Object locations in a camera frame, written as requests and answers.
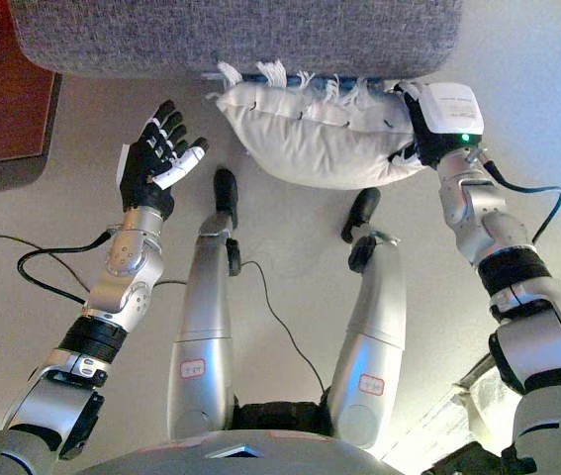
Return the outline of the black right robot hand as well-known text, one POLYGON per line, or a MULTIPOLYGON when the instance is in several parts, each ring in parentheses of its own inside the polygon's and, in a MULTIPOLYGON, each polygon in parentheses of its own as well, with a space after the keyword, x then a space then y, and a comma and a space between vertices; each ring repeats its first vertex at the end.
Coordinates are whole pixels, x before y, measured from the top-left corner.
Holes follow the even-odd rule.
POLYGON ((469 86, 400 81, 393 91, 401 95, 408 109, 415 153, 422 165, 436 168, 446 154, 481 142, 484 120, 469 86))

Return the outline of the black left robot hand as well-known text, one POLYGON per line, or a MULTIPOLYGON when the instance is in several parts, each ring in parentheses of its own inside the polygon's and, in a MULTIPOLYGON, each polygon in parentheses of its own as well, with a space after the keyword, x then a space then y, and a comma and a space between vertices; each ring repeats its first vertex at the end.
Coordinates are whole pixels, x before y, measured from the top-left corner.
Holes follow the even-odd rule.
POLYGON ((149 207, 162 220, 170 217, 174 210, 171 188, 200 163, 209 148, 204 138, 186 142, 186 134, 174 103, 160 104, 123 160, 119 189, 125 212, 149 207))

